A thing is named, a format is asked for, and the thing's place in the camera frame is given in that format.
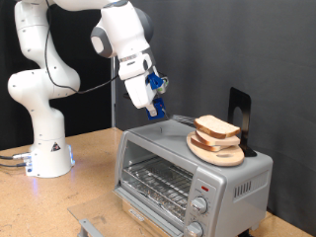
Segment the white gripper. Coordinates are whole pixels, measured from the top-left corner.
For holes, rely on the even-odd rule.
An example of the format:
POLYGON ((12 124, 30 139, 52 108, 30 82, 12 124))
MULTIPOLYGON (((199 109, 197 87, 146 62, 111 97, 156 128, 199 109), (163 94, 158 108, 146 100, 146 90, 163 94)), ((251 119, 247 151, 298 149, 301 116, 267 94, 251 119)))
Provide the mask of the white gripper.
POLYGON ((147 112, 152 116, 157 116, 157 111, 153 105, 153 99, 157 91, 146 83, 147 77, 154 73, 158 74, 155 67, 144 71, 127 71, 123 72, 124 85, 133 104, 138 108, 146 108, 147 112))

